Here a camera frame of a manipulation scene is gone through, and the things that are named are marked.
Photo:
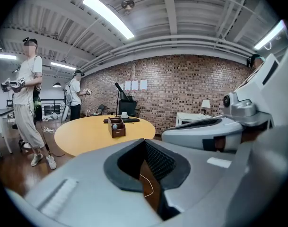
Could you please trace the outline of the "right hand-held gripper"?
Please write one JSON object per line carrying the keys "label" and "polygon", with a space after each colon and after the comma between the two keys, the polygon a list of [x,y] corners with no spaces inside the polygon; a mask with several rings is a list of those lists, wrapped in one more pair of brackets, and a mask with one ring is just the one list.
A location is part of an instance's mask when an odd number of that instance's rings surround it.
{"label": "right hand-held gripper", "polygon": [[165,130],[162,141],[205,151],[234,152],[244,127],[269,119],[288,124],[288,47],[278,61],[270,54],[236,90],[224,96],[223,114]]}

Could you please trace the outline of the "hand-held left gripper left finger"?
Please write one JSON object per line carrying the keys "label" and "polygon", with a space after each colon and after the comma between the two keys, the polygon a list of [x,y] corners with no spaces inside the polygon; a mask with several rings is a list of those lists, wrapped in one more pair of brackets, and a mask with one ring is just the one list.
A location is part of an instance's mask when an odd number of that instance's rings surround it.
{"label": "hand-held left gripper left finger", "polygon": [[140,192],[113,185],[104,162],[127,142],[78,155],[41,180],[25,197],[7,190],[36,227],[153,227],[162,222]]}

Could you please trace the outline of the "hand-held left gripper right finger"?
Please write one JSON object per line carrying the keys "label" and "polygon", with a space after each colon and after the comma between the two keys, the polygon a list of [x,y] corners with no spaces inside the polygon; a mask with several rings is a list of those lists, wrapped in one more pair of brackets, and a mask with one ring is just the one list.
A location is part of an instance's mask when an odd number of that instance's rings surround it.
{"label": "hand-held left gripper right finger", "polygon": [[153,171],[161,193],[154,227],[231,227],[236,196],[247,172],[248,147],[236,154],[185,148],[146,140],[145,148],[161,157]]}

